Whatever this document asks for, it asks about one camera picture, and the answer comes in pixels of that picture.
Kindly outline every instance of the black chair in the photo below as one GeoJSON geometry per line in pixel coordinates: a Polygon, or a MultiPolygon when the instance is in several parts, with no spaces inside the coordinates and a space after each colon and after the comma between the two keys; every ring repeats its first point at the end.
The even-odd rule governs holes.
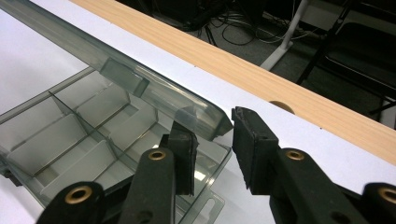
{"type": "Polygon", "coordinates": [[[380,19],[395,22],[396,1],[382,0],[386,10],[359,0],[347,0],[342,13],[305,68],[297,84],[308,78],[314,66],[335,74],[382,99],[388,105],[370,111],[381,112],[396,105],[396,36],[358,23],[344,23],[350,9],[361,9],[380,19]]]}

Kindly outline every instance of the white table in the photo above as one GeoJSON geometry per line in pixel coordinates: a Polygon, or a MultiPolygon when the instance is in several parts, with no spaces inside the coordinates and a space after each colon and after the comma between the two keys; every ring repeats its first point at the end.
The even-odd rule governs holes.
{"type": "MultiPolygon", "coordinates": [[[[210,100],[229,117],[231,108],[236,105],[256,110],[277,135],[282,147],[296,147],[309,153],[333,182],[356,192],[361,192],[368,182],[381,181],[396,185],[394,165],[318,126],[242,91],[68,1],[34,2],[210,100]]],[[[0,38],[3,43],[0,47],[1,112],[45,91],[86,66],[57,47],[51,47],[47,40],[29,32],[29,29],[12,23],[12,20],[5,20],[7,16],[3,12],[0,15],[0,38]]],[[[231,144],[230,135],[218,140],[231,144]]],[[[34,222],[41,211],[35,199],[26,190],[13,188],[6,182],[0,177],[2,221],[34,222]]],[[[268,198],[249,194],[234,155],[215,181],[212,190],[225,200],[216,223],[274,223],[268,198]]]]}

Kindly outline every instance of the wooden board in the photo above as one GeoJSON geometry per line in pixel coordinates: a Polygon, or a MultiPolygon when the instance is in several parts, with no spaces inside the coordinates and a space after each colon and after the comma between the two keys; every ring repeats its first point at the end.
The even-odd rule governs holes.
{"type": "Polygon", "coordinates": [[[297,116],[396,165],[394,130],[113,0],[72,2],[265,101],[289,105],[297,116]]]}

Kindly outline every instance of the clear plastic box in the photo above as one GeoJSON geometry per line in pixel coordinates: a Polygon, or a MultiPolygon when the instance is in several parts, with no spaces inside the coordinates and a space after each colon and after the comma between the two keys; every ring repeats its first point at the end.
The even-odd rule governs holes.
{"type": "Polygon", "coordinates": [[[0,7],[90,66],[0,116],[0,171],[43,206],[78,181],[108,189],[177,121],[199,146],[194,196],[177,196],[176,221],[192,223],[208,201],[219,213],[224,201],[209,188],[231,149],[212,140],[233,127],[222,110],[29,1],[0,7]]]}

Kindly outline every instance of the circular hole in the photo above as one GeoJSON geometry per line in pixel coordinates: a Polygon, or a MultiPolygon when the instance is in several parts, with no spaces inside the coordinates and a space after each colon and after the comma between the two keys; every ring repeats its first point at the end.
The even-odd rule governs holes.
{"type": "Polygon", "coordinates": [[[287,152],[286,152],[286,155],[287,155],[290,159],[295,160],[295,161],[301,161],[301,160],[304,159],[304,154],[301,153],[301,152],[298,152],[298,151],[290,150],[290,151],[287,151],[287,152]]]}
{"type": "Polygon", "coordinates": [[[137,222],[139,224],[150,223],[151,219],[152,219],[152,213],[149,211],[143,211],[137,214],[137,222]]]}
{"type": "Polygon", "coordinates": [[[79,190],[79,191],[76,191],[76,192],[74,192],[73,194],[72,194],[72,198],[73,199],[79,199],[79,198],[82,198],[84,195],[85,195],[85,193],[86,193],[87,191],[85,191],[85,190],[79,190]]]}
{"type": "Polygon", "coordinates": [[[282,108],[286,111],[288,111],[291,114],[294,114],[293,109],[291,109],[290,106],[286,105],[285,103],[279,102],[279,101],[270,101],[271,104],[276,105],[279,108],[282,108]]]}
{"type": "Polygon", "coordinates": [[[396,203],[396,190],[395,189],[380,188],[378,191],[383,199],[387,200],[390,203],[396,203]]]}
{"type": "Polygon", "coordinates": [[[331,214],[332,220],[336,221],[337,223],[340,224],[349,224],[350,219],[346,215],[340,213],[340,212],[332,212],[331,214]]]}
{"type": "Polygon", "coordinates": [[[82,203],[92,195],[92,189],[88,186],[80,186],[70,190],[64,200],[69,204],[82,203]]]}
{"type": "Polygon", "coordinates": [[[165,158],[165,153],[162,152],[162,151],[153,151],[153,152],[151,152],[151,153],[148,155],[148,157],[149,157],[151,160],[159,161],[159,160],[162,160],[163,158],[165,158]]]}

